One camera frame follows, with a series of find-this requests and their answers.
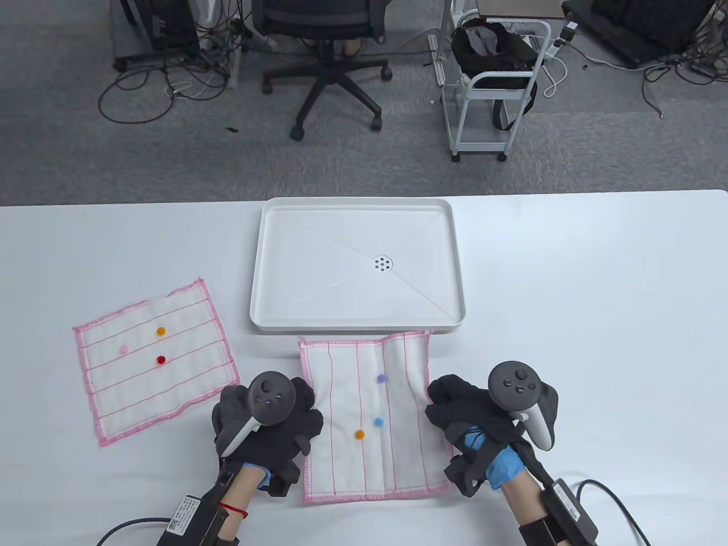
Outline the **person's right hand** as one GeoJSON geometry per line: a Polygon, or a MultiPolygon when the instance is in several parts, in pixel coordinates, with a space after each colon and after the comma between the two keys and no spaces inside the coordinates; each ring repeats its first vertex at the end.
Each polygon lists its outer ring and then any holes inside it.
{"type": "Polygon", "coordinates": [[[484,482],[493,490],[501,489],[526,470],[541,484],[553,483],[533,446],[488,390],[458,375],[444,375],[430,383],[427,395],[427,419],[458,450],[444,472],[463,496],[473,497],[484,482]]]}

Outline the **person's left hand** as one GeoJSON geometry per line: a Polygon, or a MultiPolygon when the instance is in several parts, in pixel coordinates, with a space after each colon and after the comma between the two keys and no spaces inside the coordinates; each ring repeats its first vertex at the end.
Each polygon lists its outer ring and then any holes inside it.
{"type": "Polygon", "coordinates": [[[250,432],[246,439],[227,456],[223,453],[250,420],[248,408],[249,388],[231,384],[221,391],[212,410],[215,448],[220,466],[230,465],[235,474],[247,466],[257,466],[266,476],[258,488],[271,497],[285,497],[298,480],[301,471],[294,460],[298,455],[309,455],[311,440],[323,428],[321,412],[313,408],[315,393],[301,377],[291,382],[295,400],[288,416],[275,425],[263,425],[250,432]]]}

